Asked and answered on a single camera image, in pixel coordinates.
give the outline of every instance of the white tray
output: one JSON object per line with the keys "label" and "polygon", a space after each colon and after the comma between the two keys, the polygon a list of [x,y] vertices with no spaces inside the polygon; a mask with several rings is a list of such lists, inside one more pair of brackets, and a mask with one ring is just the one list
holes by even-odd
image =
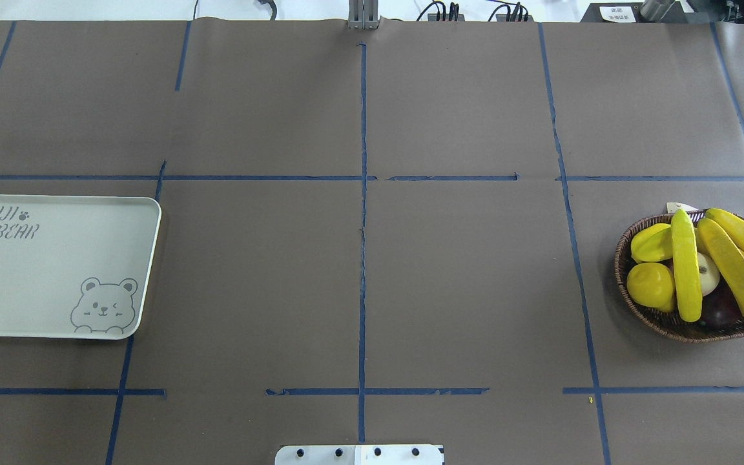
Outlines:
{"label": "white tray", "polygon": [[0,336],[130,336],[161,215],[146,197],[0,195]]}

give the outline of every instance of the table surface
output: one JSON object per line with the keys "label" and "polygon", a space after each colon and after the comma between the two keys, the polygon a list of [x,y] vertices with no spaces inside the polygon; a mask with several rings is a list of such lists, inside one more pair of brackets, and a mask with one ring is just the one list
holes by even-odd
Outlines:
{"label": "table surface", "polygon": [[132,338],[0,338],[0,463],[744,462],[744,338],[612,279],[744,215],[744,26],[3,21],[0,194],[163,209]]}

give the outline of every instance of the yellow lemon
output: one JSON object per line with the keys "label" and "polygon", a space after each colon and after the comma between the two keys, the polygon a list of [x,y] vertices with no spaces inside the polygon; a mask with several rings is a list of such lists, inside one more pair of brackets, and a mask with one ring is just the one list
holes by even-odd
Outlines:
{"label": "yellow lemon", "polygon": [[637,304],[672,312],[676,302],[674,275],[661,263],[640,263],[628,273],[628,293]]}

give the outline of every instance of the fruit basket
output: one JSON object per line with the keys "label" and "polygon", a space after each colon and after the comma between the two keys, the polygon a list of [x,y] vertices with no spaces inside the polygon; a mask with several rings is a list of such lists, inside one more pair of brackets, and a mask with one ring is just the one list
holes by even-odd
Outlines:
{"label": "fruit basket", "polygon": [[[688,212],[688,214],[695,224],[699,223],[705,217],[705,210],[696,210]],[[653,226],[653,224],[670,224],[671,218],[673,218],[673,214],[659,214],[643,218],[629,227],[622,235],[622,238],[619,239],[614,255],[614,274],[616,276],[616,284],[625,298],[628,308],[633,312],[633,315],[636,315],[639,320],[643,321],[644,324],[656,331],[656,333],[667,336],[667,338],[676,339],[677,341],[712,342],[744,338],[744,321],[737,322],[731,327],[726,327],[726,329],[711,329],[711,327],[705,327],[697,323],[688,323],[682,320],[678,312],[664,313],[657,309],[637,304],[628,294],[626,277],[628,277],[628,272],[631,271],[631,268],[637,264],[631,257],[630,244],[633,236],[641,230]]]}

